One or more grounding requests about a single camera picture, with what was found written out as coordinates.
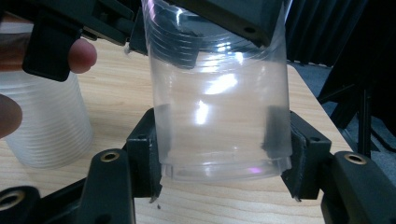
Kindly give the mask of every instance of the translucent cup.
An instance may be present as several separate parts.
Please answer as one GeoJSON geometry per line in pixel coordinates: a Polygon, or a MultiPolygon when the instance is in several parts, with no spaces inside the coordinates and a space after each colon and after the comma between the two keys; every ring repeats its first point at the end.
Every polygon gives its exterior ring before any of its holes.
{"type": "MultiPolygon", "coordinates": [[[[0,33],[28,33],[31,29],[31,24],[5,22],[0,33]]],[[[22,110],[21,126],[6,137],[20,163],[58,168],[90,150],[92,127],[75,74],[57,82],[23,71],[2,72],[0,94],[17,102],[22,110]]]]}
{"type": "Polygon", "coordinates": [[[163,175],[219,181],[289,169],[283,13],[271,45],[258,48],[163,0],[144,0],[143,12],[163,175]]]}

